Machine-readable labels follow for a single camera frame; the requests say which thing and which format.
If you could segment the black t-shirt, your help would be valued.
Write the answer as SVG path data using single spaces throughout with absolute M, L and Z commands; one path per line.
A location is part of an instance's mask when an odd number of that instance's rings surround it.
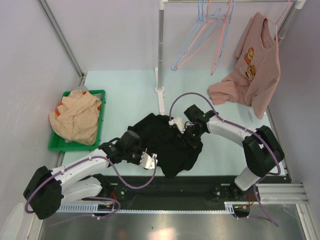
M 177 128 L 169 125 L 168 115 L 150 113 L 127 129 L 139 135 L 144 149 L 157 154 L 159 166 L 166 178 L 189 171 L 202 152 L 203 143 L 191 145 Z

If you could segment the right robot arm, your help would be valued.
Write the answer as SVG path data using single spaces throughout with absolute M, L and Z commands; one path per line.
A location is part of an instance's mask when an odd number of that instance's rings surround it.
M 285 158 L 285 153 L 272 130 L 263 125 L 246 128 L 220 118 L 213 110 L 203 112 L 195 104 L 184 111 L 191 122 L 182 134 L 192 147 L 197 147 L 205 133 L 221 136 L 243 148 L 246 167 L 230 183 L 228 198 L 242 201 L 249 189 L 264 178 Z

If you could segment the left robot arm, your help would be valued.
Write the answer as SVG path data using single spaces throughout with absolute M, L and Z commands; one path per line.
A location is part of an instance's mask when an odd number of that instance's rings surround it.
M 24 211 L 45 220 L 61 206 L 74 201 L 108 201 L 111 185 L 99 171 L 108 167 L 114 169 L 122 161 L 145 169 L 155 166 L 140 136 L 128 130 L 70 164 L 52 169 L 45 165 L 39 167 L 23 192 Z

